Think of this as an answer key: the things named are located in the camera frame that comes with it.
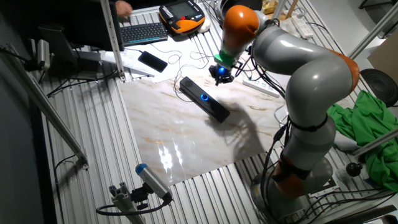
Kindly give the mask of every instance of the metal table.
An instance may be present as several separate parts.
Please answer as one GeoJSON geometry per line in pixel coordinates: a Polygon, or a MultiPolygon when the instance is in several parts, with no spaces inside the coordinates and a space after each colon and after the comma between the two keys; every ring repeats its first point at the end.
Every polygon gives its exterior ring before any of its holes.
{"type": "MultiPolygon", "coordinates": [[[[288,1],[286,8],[290,7],[292,1],[288,1]]],[[[308,0],[300,0],[298,6],[308,10],[309,14],[305,16],[308,22],[326,26],[308,0]]],[[[132,20],[135,24],[158,22],[157,7],[134,11],[132,20]]],[[[315,35],[308,41],[339,52],[338,46],[327,33],[316,27],[313,27],[313,31],[315,35]]],[[[221,29],[212,21],[210,32],[194,34],[191,38],[197,43],[200,52],[215,54],[218,50],[214,49],[212,43],[221,41],[221,36],[221,29]]],[[[103,73],[111,73],[115,68],[115,65],[104,65],[103,73]]],[[[126,79],[133,80],[129,69],[126,70],[126,79]]],[[[48,93],[59,84],[44,82],[42,87],[48,93]]],[[[60,165],[56,173],[57,190],[52,168],[58,161],[73,155],[73,152],[43,116],[59,223],[129,223],[125,217],[106,217],[95,213],[96,207],[112,204],[108,191],[110,185],[125,182],[130,190],[142,185],[142,180],[134,172],[136,165],[142,161],[120,85],[123,83],[118,78],[100,80],[98,83],[85,83],[65,89],[50,99],[78,143],[86,149],[90,166],[88,170],[76,166],[76,158],[60,165]]],[[[353,102],[361,90],[370,91],[362,78],[349,96],[353,102]]],[[[326,157],[334,169],[353,161],[353,157],[335,150],[331,150],[326,157]]],[[[250,183],[261,172],[264,159],[265,156],[261,154],[175,184],[170,187],[175,199],[171,206],[143,217],[147,223],[262,223],[246,183],[250,183]]],[[[362,173],[361,178],[365,179],[366,175],[362,173]]],[[[363,181],[352,181],[348,187],[350,190],[370,189],[363,181]]],[[[361,197],[361,194],[337,195],[321,200],[320,203],[344,197],[361,197]]],[[[150,195],[148,203],[150,208],[160,205],[154,195],[150,195]]],[[[357,207],[352,204],[341,206],[326,213],[318,223],[325,223],[355,209],[357,207]]]]}

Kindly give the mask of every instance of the green cloth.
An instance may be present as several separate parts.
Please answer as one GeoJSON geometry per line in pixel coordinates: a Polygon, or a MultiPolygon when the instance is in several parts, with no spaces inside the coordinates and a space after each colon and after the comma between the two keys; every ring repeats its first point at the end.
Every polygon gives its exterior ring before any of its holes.
{"type": "MultiPolygon", "coordinates": [[[[364,146],[376,138],[398,128],[397,118],[386,105],[372,94],[361,91],[354,109],[334,104],[328,114],[343,135],[364,146]]],[[[394,138],[365,155],[369,177],[389,190],[398,192],[398,140],[394,138]]]]}

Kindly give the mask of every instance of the person's hand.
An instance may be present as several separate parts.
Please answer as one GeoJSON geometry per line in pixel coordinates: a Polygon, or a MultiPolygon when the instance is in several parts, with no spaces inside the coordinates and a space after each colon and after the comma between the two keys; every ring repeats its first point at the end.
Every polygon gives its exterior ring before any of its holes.
{"type": "Polygon", "coordinates": [[[116,1],[115,5],[119,17],[129,17],[131,15],[132,7],[130,6],[129,3],[122,0],[118,0],[116,1]]]}

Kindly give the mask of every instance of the orange device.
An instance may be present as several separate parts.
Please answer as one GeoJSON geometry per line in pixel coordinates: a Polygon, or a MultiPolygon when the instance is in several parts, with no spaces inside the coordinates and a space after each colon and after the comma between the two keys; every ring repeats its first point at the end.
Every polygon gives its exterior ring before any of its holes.
{"type": "Polygon", "coordinates": [[[176,34],[190,34],[205,21],[205,14],[191,0],[182,0],[159,7],[159,16],[168,30],[176,34]]]}

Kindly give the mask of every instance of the blue light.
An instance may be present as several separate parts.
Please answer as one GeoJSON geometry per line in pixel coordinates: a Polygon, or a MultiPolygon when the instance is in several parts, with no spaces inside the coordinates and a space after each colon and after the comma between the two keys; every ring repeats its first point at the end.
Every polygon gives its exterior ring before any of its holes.
{"type": "Polygon", "coordinates": [[[225,68],[224,67],[220,67],[219,69],[218,69],[218,73],[224,73],[225,72],[225,68]]]}
{"type": "Polygon", "coordinates": [[[208,101],[209,100],[209,96],[206,95],[206,94],[200,95],[200,98],[203,99],[204,101],[208,101]]]}

